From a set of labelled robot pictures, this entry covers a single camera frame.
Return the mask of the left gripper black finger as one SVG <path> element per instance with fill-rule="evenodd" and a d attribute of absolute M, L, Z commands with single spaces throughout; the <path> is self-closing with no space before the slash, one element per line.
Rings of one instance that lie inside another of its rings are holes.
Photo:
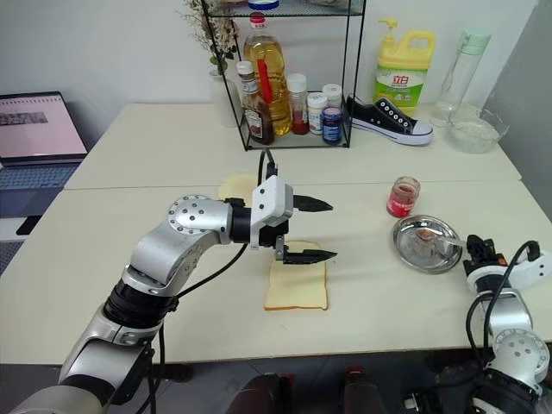
<path fill-rule="evenodd" d="M 337 253 L 320 249 L 304 249 L 301 252 L 286 250 L 283 254 L 283 263 L 286 265 L 310 265 L 329 260 Z"/>
<path fill-rule="evenodd" d="M 303 212 L 323 212 L 333 210 L 333 206 L 323 200 L 298 194 L 293 196 L 293 207 Z"/>

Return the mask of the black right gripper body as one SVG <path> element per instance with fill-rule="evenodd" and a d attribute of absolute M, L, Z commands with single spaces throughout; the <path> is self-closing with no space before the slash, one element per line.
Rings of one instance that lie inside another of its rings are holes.
<path fill-rule="evenodd" d="M 501 253 L 497 253 L 494 246 L 494 255 L 481 255 L 479 260 L 473 260 L 476 267 L 506 266 L 506 259 Z"/>

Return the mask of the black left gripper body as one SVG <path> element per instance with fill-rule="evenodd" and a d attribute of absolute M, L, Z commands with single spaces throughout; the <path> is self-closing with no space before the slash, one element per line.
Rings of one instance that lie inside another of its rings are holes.
<path fill-rule="evenodd" d="M 275 250 L 275 259 L 283 260 L 288 250 L 285 235 L 289 231 L 289 219 L 293 215 L 293 189 L 288 184 L 266 184 L 260 189 L 260 195 L 268 195 L 266 202 L 259 204 L 262 220 L 259 230 L 259 245 L 271 246 Z"/>

